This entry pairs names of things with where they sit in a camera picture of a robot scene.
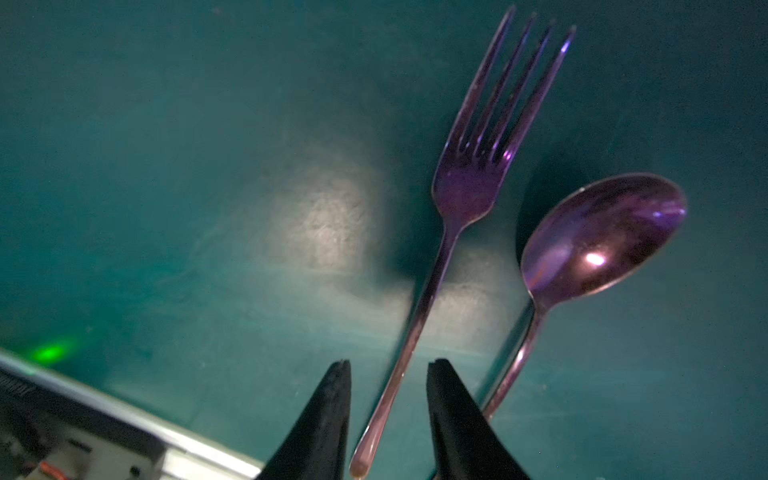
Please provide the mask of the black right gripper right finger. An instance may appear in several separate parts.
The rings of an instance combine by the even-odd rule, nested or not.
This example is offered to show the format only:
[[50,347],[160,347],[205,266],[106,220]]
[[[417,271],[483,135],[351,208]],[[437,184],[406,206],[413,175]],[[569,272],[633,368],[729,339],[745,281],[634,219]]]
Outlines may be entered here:
[[438,479],[529,479],[448,360],[429,364],[426,391]]

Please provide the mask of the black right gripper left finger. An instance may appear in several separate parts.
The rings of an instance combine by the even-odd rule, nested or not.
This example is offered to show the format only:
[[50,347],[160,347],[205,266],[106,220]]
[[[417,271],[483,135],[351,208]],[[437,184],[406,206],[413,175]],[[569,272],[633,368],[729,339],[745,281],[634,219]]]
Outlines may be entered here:
[[351,401],[351,365],[330,365],[258,480],[337,480],[344,475]]

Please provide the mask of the purple metal spoon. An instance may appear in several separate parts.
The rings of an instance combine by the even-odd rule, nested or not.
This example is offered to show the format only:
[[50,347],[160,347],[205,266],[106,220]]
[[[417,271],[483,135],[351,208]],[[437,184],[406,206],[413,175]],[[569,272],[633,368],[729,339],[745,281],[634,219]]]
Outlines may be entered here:
[[630,173],[580,188],[542,219],[520,262],[532,318],[504,376],[483,404],[486,419],[493,418],[519,377],[549,311],[631,275],[670,240],[687,209],[685,194],[674,182]]

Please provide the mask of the purple metal fork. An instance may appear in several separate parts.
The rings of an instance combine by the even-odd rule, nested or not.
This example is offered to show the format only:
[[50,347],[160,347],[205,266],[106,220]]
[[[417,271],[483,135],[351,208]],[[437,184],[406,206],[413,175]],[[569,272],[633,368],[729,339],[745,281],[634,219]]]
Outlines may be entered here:
[[505,47],[516,9],[502,17],[464,96],[439,157],[431,197],[442,221],[434,266],[409,315],[404,337],[387,382],[358,440],[349,463],[354,479],[368,477],[385,427],[417,348],[461,233],[493,209],[505,177],[554,83],[577,32],[571,26],[556,45],[544,73],[534,71],[555,30],[549,22],[512,90],[509,78],[523,56],[537,18],[525,23],[497,82],[489,81]]

